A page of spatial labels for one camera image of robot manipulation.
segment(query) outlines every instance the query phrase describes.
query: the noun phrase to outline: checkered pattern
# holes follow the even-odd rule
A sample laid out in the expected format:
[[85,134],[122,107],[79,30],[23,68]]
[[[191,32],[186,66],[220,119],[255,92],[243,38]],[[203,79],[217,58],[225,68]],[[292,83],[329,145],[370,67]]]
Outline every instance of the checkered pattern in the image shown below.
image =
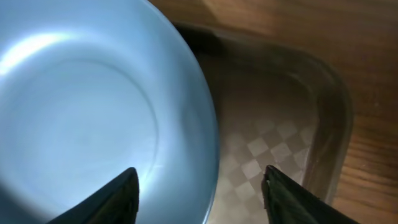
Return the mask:
[[221,138],[220,175],[208,224],[265,224],[263,172],[274,165],[302,182],[317,124],[315,104],[291,78],[198,59],[215,102]]

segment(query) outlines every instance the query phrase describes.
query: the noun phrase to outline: wooden table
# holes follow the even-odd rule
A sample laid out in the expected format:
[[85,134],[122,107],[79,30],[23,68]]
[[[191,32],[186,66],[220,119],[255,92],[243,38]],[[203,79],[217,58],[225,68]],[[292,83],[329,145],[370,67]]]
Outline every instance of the wooden table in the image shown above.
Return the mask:
[[398,223],[398,0],[151,0],[170,20],[261,36],[342,76],[354,129],[333,206]]

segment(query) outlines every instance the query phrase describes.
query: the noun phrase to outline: plate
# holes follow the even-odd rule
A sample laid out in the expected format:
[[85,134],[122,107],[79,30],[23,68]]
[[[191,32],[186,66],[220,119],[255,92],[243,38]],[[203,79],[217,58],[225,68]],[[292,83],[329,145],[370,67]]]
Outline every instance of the plate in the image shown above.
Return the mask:
[[204,223],[218,174],[210,92],[150,3],[0,2],[0,182],[43,222],[128,167],[137,223]]

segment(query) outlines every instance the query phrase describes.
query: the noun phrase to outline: wooden surface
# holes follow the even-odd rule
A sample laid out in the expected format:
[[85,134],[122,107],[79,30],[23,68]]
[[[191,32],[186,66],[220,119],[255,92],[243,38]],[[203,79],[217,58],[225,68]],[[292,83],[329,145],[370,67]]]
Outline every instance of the wooden surface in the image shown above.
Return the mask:
[[398,0],[152,0],[170,20],[301,49],[348,86],[354,129],[333,206],[398,223]]

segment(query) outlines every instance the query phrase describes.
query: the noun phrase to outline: blue plate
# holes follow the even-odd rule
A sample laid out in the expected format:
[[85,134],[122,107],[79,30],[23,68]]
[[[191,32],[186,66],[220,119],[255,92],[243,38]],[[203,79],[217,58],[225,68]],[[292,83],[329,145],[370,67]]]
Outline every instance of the blue plate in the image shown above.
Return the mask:
[[204,76],[141,0],[0,2],[0,182],[42,222],[128,167],[140,223],[204,223],[218,132]]

